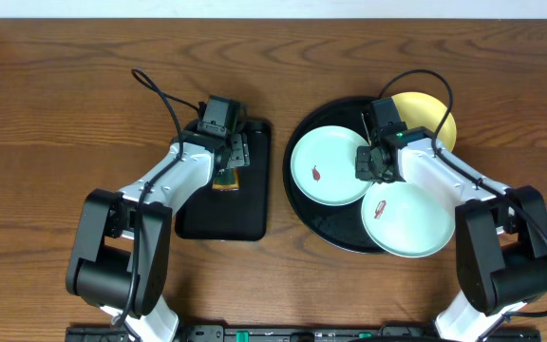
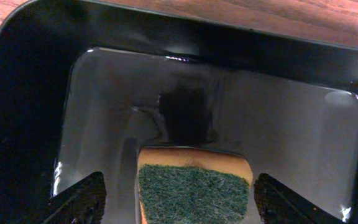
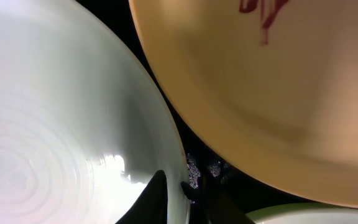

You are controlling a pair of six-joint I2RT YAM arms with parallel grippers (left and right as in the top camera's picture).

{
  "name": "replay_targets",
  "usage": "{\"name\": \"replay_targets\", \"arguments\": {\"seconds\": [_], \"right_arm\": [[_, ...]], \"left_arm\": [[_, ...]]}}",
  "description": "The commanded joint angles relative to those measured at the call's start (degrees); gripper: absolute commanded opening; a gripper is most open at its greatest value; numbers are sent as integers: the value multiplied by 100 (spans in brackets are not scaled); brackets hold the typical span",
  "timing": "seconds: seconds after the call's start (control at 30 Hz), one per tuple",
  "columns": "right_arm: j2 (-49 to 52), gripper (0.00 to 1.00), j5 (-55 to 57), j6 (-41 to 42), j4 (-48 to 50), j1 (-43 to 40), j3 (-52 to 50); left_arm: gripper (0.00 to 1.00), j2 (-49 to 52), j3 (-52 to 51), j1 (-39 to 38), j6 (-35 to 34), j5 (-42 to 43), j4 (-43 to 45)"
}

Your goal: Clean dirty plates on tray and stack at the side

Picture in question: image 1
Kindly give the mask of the yellow green sponge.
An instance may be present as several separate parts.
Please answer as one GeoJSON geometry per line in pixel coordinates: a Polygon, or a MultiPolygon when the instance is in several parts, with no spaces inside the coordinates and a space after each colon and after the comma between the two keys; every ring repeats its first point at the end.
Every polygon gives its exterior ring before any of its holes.
{"type": "Polygon", "coordinates": [[[216,191],[236,191],[239,187],[239,177],[236,168],[225,169],[213,179],[212,188],[216,191]]]}

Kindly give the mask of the mint plate with red stain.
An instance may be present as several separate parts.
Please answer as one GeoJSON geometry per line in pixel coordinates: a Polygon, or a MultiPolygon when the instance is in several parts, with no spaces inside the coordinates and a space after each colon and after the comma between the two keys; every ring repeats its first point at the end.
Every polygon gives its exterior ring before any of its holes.
{"type": "Polygon", "coordinates": [[[326,125],[309,131],[292,150],[292,179],[319,204],[342,206],[365,195],[373,182],[355,177],[357,148],[367,141],[353,130],[326,125]]]}

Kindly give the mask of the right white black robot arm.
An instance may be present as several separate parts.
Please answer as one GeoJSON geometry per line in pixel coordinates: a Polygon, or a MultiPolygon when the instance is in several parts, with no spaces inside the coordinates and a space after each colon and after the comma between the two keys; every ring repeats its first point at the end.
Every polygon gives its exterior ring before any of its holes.
{"type": "Polygon", "coordinates": [[[485,177],[423,127],[358,147],[355,169],[373,183],[361,220],[384,251],[427,257],[456,242],[461,290],[434,321],[440,338],[486,341],[547,293],[547,210],[534,187],[485,177]]]}

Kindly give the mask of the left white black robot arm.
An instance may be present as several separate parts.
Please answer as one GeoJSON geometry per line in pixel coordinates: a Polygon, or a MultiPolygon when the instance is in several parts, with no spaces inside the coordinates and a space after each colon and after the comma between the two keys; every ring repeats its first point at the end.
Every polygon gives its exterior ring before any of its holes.
{"type": "Polygon", "coordinates": [[[66,289],[111,316],[108,328],[69,327],[68,341],[172,341],[179,318],[162,291],[174,214],[217,174],[250,163],[245,134],[184,132],[143,177],[85,199],[66,289]]]}

